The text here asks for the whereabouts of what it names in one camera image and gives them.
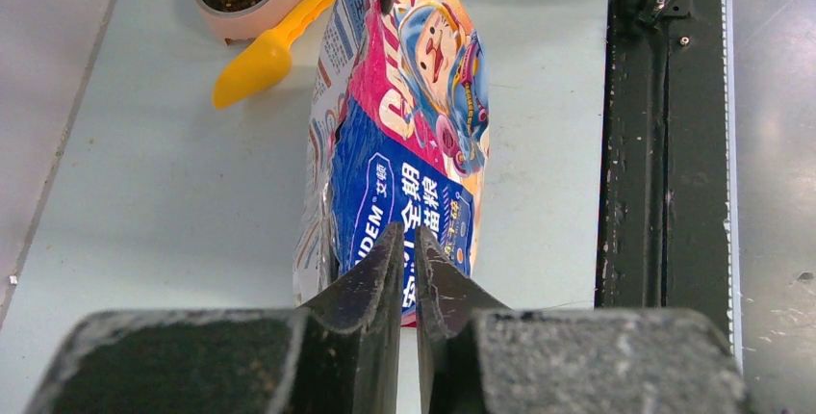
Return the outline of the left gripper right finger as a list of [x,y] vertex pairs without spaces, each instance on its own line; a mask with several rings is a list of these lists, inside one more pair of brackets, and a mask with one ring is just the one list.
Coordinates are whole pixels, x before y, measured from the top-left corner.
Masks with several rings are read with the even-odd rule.
[[688,309],[513,310],[416,232],[426,413],[746,413],[727,339]]

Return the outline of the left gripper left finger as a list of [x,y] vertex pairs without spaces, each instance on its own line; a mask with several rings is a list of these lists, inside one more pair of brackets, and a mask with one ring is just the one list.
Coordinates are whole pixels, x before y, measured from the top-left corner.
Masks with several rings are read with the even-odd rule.
[[403,228],[289,309],[117,310],[79,321],[30,413],[392,413]]

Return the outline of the yellow plastic scoop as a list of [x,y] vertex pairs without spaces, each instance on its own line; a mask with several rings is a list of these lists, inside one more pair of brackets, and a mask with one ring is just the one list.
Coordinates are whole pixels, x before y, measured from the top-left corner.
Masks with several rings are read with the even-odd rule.
[[225,109],[280,83],[290,72],[291,47],[335,0],[301,0],[273,28],[264,31],[217,77],[212,103]]

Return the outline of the colourful pet food bag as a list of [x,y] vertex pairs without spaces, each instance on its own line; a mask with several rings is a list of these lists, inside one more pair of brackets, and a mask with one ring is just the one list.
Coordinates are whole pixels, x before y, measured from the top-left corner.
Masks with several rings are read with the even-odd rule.
[[305,302],[404,229],[402,322],[415,322],[415,231],[464,273],[476,259],[490,154],[484,50],[461,0],[336,0],[307,142],[293,293]]

